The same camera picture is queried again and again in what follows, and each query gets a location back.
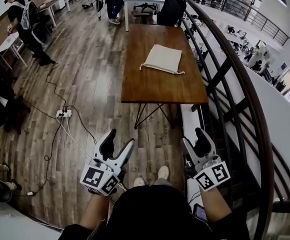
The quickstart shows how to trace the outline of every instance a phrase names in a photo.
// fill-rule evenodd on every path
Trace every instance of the wooden floor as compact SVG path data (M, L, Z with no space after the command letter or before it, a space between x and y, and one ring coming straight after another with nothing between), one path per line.
M116 153L129 139L136 140L126 166L124 183L128 188L140 176L149 184L153 183L159 168L167 165L170 168L170 182L183 191L180 126L172 130L158 110L134 130L138 105L120 102L127 39L124 15L122 24L115 26L108 23L106 8L102 10L99 20L95 10L83 10L81 3L82 0L70 3L70 13L63 9L55 15L57 27L46 53L60 64L49 78L57 83L56 93L67 100L67 105L74 105L79 110L84 124L97 140L109 129L116 128ZM31 55L25 50L23 57L28 67L24 68L17 62L12 72L18 77L14 91L55 117L63 102L53 93L54 86L45 82L52 66L40 67ZM154 108L156 105L149 105L145 111L148 113ZM10 165L11 178L22 185L22 195L37 191L44 182L47 167L44 156L51 154L52 140L58 126L55 119L32 108L22 126L21 135L15 131L6 133L0 127L0 163ZM80 124L75 111L70 119L70 132L92 155L93 139ZM52 153L45 187L34 197L14 197L14 201L25 213L63 228L79 221L90 197L87 189L79 183L84 164L90 158L62 129L56 136ZM113 199L116 200L121 193L122 190Z

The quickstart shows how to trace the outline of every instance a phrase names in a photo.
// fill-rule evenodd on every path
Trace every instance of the person in striped shirt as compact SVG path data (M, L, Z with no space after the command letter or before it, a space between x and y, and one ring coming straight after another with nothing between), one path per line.
M115 25L121 24L119 18L117 17L122 8L121 0L106 0L106 3L108 21Z

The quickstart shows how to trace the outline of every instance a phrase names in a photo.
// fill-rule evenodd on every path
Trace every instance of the white shoe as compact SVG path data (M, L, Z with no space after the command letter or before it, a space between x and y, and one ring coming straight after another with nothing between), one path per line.
M109 22L109 23L112 23L112 24L115 24L115 25L119 25L119 24L121 24L121 22L120 22L118 19L116 19L116 18L110 18L110 19L108 20L108 22Z
M134 180L134 188L140 186L145 186L145 181L143 180L142 177L138 177Z
M159 168L158 178L163 178L167 180L169 176L170 176L170 169L166 165L163 165L161 168Z

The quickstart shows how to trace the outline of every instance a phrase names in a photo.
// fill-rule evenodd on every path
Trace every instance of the dark blue pants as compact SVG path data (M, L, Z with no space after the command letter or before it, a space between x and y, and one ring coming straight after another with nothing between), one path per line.
M119 14L122 3L121 0L106 0L107 3L107 15L109 19L116 19Z

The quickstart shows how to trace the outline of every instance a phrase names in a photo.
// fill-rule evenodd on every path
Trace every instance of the power strip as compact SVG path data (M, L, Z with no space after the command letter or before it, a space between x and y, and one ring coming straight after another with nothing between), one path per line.
M67 110L67 112L63 112L63 110L58 110L56 113L56 118L59 117L63 117L63 118L70 118L72 116L72 111L71 110Z

